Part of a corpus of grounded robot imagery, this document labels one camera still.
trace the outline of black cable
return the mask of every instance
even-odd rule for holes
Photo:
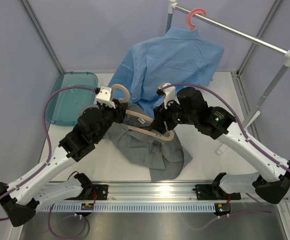
[[[78,171],[73,171],[70,175],[69,175],[69,177],[67,178],[67,181],[71,178],[71,176],[73,176],[73,174],[74,173],[77,173],[77,174],[79,174],[79,172]]]

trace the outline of white table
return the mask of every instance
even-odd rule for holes
[[[97,74],[98,86],[107,86],[112,73]],[[216,72],[209,89],[224,98],[242,119],[243,113],[238,96],[229,72]],[[209,106],[225,106],[208,92],[203,96]],[[52,148],[72,130],[72,127],[50,125],[49,136]],[[236,152],[228,149],[221,156],[215,153],[221,145],[217,140],[200,134],[194,126],[179,125],[175,129],[184,148],[193,157],[176,181],[213,180],[218,173],[248,174],[256,170]],[[95,150],[85,156],[75,165],[58,174],[53,181],[65,181],[73,171],[85,173],[92,181],[150,181],[150,171],[147,167],[131,164],[109,139],[103,139],[95,145]],[[45,142],[41,161],[48,155],[48,145]]]

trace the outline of beige hanger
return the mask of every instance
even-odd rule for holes
[[[130,92],[128,91],[128,89],[126,87],[124,87],[123,85],[121,84],[114,84],[113,86],[111,86],[112,89],[120,89],[122,90],[124,93],[125,93],[125,98],[120,98],[119,99],[119,102],[120,103],[127,103],[129,100],[130,100],[130,97],[131,97],[131,94]],[[147,116],[147,115],[144,115],[144,114],[141,114],[139,112],[136,112],[136,111],[131,111],[131,110],[126,110],[126,114],[128,115],[132,115],[132,116],[135,116],[135,117],[139,117],[141,119],[144,119],[148,122],[153,122],[153,118]],[[152,136],[154,138],[157,138],[157,139],[161,139],[163,141],[171,141],[173,140],[174,138],[174,131],[168,131],[169,135],[168,136],[164,136],[164,135],[160,135],[160,134],[156,134],[154,132],[151,132],[151,131],[147,131],[145,129],[142,129],[142,128],[139,128],[139,127],[135,127],[135,126],[130,126],[130,125],[126,125],[127,128],[129,130],[132,130],[132,131],[135,131],[135,132],[139,132],[139,133],[142,133],[142,134],[145,134],[145,135],[149,135],[149,136]]]

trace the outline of metal rod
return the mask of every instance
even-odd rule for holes
[[[171,25],[172,25],[172,19],[173,19],[173,14],[172,13],[168,13],[165,33],[167,33],[170,30]]]
[[[183,7],[183,6],[179,5],[178,3],[176,4],[175,9],[179,10],[179,11],[185,13],[185,14],[189,14],[191,12],[190,9],[187,9],[186,7]],[[236,29],[234,29],[234,28],[232,28],[230,26],[226,26],[226,25],[224,25],[224,24],[222,24],[220,22],[217,22],[217,21],[215,21],[215,20],[213,20],[213,19],[211,19],[211,18],[209,18],[207,16],[200,15],[200,14],[195,14],[193,17],[196,18],[196,19],[200,19],[200,20],[202,20],[202,21],[204,21],[206,23],[209,23],[211,25],[214,25],[214,26],[216,26],[216,27],[218,27],[220,29],[223,29],[223,30],[225,30],[227,32],[235,34],[235,35],[237,35],[237,36],[239,36],[239,37],[241,37],[243,39],[249,40],[249,41],[251,41],[251,42],[253,42],[253,43],[257,44],[257,45],[260,45],[260,46],[266,47],[268,49],[271,49],[274,52],[277,52],[279,54],[286,55],[288,53],[288,51],[285,50],[285,49],[282,49],[282,48],[280,48],[278,46],[274,46],[274,45],[272,45],[272,44],[270,44],[268,42],[265,42],[265,41],[263,41],[263,40],[261,40],[261,39],[259,39],[257,37],[250,36],[247,33],[238,31],[238,30],[236,30]]]
[[[242,123],[243,127],[245,127],[250,122],[250,120],[253,118],[253,116],[256,114],[256,112],[260,109],[260,107],[263,105],[263,103],[265,102],[267,97],[270,95],[272,90],[279,83],[279,81],[282,79],[282,77],[284,76],[284,74],[286,73],[286,71],[289,68],[290,68],[289,66],[283,65],[279,69],[278,73],[275,75],[273,80],[270,82],[270,84],[268,85],[268,87],[266,88],[266,90],[264,91],[262,96],[258,99],[258,101],[257,101],[256,105],[254,106],[254,108],[248,113],[248,115],[244,119],[244,121]]]
[[[30,3],[28,2],[28,0],[20,0],[21,4],[23,5],[25,11],[27,12],[27,15],[29,16],[31,22],[33,23],[43,45],[45,46],[51,60],[53,61],[53,63],[55,64],[57,70],[59,71],[60,74],[65,73],[63,66],[61,65],[60,61],[58,60],[49,40],[46,37],[46,34],[44,33],[42,26],[38,20],[38,18],[36,17],[32,6],[30,5]]]
[[[262,25],[261,25],[261,27],[260,27],[257,35],[256,35],[257,38],[262,38],[264,36],[264,33],[267,31],[269,25],[271,24],[274,16],[276,15],[276,13],[278,12],[279,8],[281,7],[283,1],[284,0],[275,0],[275,2],[271,6],[271,8],[270,8],[270,10],[269,10],[264,22],[262,23]],[[238,76],[242,75],[242,72],[244,71],[246,65],[248,64],[248,62],[250,61],[250,59],[254,55],[256,49],[257,49],[257,45],[255,43],[253,43],[250,46],[250,48],[249,48],[249,50],[248,50],[243,62],[241,63],[241,65],[240,65],[240,67],[238,69]]]

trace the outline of teal plastic tray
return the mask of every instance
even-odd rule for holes
[[[83,86],[96,88],[98,78],[91,72],[66,72],[60,75],[51,93],[65,87]],[[77,124],[80,110],[93,104],[95,93],[85,89],[69,89],[57,94],[48,104],[46,120],[58,126]]]

